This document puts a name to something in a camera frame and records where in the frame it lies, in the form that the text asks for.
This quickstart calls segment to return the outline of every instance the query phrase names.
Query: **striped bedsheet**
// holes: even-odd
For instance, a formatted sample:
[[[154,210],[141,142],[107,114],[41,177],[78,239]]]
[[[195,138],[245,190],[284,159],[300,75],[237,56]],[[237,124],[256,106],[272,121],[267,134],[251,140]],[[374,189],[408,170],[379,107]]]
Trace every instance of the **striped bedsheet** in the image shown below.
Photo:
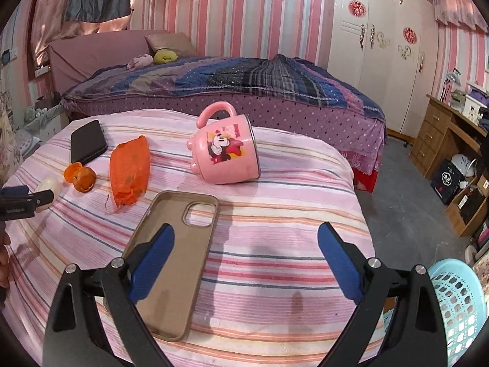
[[[332,223],[341,237],[373,256],[372,240],[347,160],[320,140],[255,128],[262,177],[236,185],[209,185],[189,172],[185,143],[195,117],[167,110],[136,110],[96,117],[108,150],[89,164],[93,191],[65,184],[53,206],[35,218],[10,222],[11,291],[3,314],[35,360],[52,297],[66,264],[105,266],[121,255],[148,205],[162,190],[199,192],[221,202],[189,335],[159,342],[175,366],[317,365],[355,306],[344,298],[317,246],[317,229]],[[34,190],[69,163],[71,133],[94,118],[71,123],[26,160],[7,186]],[[116,145],[140,135],[152,153],[149,188],[137,204],[116,210],[108,161]],[[196,221],[208,218],[194,212]],[[111,317],[99,312],[114,352],[128,358]],[[377,325],[365,358],[384,335]]]

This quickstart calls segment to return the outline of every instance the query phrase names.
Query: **red paper decoration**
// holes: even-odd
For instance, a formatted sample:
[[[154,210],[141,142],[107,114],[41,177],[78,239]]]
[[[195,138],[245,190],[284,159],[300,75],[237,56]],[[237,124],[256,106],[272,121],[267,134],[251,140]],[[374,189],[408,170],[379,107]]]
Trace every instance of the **red paper decoration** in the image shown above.
[[[362,18],[367,13],[365,5],[357,0],[350,1],[350,3],[348,4],[348,10],[354,17],[357,18]]]
[[[413,29],[411,29],[410,27],[407,27],[404,29],[404,38],[409,44],[416,44],[417,43],[416,32]]]

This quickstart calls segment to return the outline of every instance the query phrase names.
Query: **white egg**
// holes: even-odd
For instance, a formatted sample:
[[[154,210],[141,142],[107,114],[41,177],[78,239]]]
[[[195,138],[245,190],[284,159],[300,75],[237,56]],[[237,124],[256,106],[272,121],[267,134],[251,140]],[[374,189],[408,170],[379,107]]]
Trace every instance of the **white egg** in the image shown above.
[[[36,208],[36,211],[43,211],[48,209],[53,203],[56,201],[58,196],[61,193],[62,182],[54,176],[48,176],[45,178],[36,188],[36,192],[42,192],[43,190],[52,190],[54,193],[54,199],[52,203],[46,204],[45,206],[41,206]]]

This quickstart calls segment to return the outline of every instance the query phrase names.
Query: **cardboard box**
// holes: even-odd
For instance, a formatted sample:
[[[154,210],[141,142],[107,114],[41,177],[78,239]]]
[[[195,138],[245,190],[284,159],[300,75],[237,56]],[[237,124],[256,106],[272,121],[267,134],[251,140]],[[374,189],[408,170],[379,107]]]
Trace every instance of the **cardboard box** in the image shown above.
[[[477,187],[485,197],[489,197],[489,179],[487,173],[481,176]]]

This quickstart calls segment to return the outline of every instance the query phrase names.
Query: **metal screw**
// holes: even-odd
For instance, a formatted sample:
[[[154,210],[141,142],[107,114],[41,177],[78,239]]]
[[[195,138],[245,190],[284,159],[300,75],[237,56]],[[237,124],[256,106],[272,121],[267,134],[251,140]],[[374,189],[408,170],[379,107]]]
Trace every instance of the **metal screw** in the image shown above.
[[[368,260],[368,266],[370,266],[371,268],[378,269],[381,265],[382,262],[380,262],[377,258],[370,258]]]
[[[64,271],[66,273],[75,273],[76,272],[76,265],[75,264],[69,264],[68,266],[66,266]]]
[[[121,268],[124,266],[124,259],[122,258],[114,258],[111,261],[111,266],[113,268]]]
[[[415,269],[417,274],[426,274],[426,268],[422,265],[416,265]]]

